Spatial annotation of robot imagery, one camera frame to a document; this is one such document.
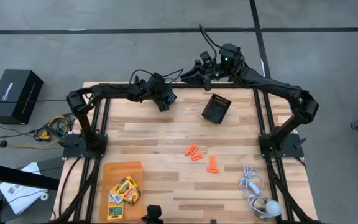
orange plastic piece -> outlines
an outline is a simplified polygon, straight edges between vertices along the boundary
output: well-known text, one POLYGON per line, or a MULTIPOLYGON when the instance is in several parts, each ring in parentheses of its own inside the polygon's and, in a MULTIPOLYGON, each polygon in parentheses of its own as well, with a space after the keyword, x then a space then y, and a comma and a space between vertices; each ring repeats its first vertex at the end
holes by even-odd
POLYGON ((206 169, 207 172, 212 172, 212 173, 215 173, 215 174, 218 174, 219 173, 219 169, 216 168, 216 167, 208 167, 206 169))
POLYGON ((189 154, 194 155, 194 153, 196 153, 197 149, 198 149, 197 145, 192 145, 187 149, 185 155, 189 155, 189 154))
POLYGON ((199 159, 202 159, 204 156, 202 154, 195 154, 194 156, 191 157, 192 161, 196 161, 199 159))
POLYGON ((216 157, 215 156, 209 157, 209 164, 210 164, 211 168, 216 168, 216 157))

white cable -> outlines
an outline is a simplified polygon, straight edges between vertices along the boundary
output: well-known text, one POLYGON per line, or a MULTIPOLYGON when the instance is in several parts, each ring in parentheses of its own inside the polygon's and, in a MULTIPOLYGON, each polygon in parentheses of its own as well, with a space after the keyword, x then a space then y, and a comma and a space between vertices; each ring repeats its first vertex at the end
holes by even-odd
POLYGON ((259 196, 264 189, 264 182, 263 182, 262 178, 260 177, 260 175, 258 174, 257 169, 255 169, 253 167, 249 167, 249 166, 244 166, 244 177, 240 179, 239 187, 241 190, 246 190, 247 195, 245 197, 247 198, 248 205, 253 212, 260 213, 262 215, 261 218, 272 217, 271 214, 269 214, 267 212, 262 212, 259 209, 254 207, 254 203, 258 199, 262 199, 262 200, 265 200, 266 202, 269 202, 268 198, 259 196), (258 178, 260 180, 261 186, 260 186, 259 192, 254 191, 255 194, 250 194, 249 188, 252 189, 250 184, 254 184, 253 182, 250 181, 250 179, 253 179, 253 178, 258 178))

yellow cable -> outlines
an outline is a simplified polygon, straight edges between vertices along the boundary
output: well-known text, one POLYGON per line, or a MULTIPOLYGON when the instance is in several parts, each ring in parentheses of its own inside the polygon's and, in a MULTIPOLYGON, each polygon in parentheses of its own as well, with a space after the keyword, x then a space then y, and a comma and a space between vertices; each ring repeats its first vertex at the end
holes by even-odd
MULTIPOLYGON (((65 119, 65 117, 63 117, 63 116, 56 116, 56 117, 54 117, 53 119, 51 119, 51 120, 49 121, 48 127, 50 127, 54 122, 56 122, 57 119, 65 119)), ((66 128, 65 128, 64 134, 66 134, 67 131, 68 131, 68 121, 65 120, 65 123, 66 123, 66 128)), ((34 149, 41 149, 41 148, 43 148, 43 147, 51 146, 51 145, 53 145, 53 144, 55 144, 55 143, 57 143, 57 142, 59 142, 59 141, 60 141, 60 139, 57 139, 56 141, 51 142, 51 143, 48 143, 48 144, 45 144, 45 145, 43 145, 43 146, 22 146, 22 145, 8 144, 7 147, 24 148, 24 149, 32 149, 32 148, 34 148, 34 149)))

white light bulb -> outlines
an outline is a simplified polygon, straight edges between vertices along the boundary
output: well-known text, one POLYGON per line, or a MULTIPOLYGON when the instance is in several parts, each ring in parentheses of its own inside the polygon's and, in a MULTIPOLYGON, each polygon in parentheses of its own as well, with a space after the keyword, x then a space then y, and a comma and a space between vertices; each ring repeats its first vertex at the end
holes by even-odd
POLYGON ((274 200, 268 201, 266 204, 266 212, 276 217, 281 214, 281 206, 274 200))

black box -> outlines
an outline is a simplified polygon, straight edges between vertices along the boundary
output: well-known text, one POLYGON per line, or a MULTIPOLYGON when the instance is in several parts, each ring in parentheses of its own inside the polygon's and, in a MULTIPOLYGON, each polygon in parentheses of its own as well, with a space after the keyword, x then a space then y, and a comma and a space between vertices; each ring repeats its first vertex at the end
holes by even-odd
POLYGON ((0 123, 28 124, 43 83, 32 70, 6 69, 0 79, 0 123))

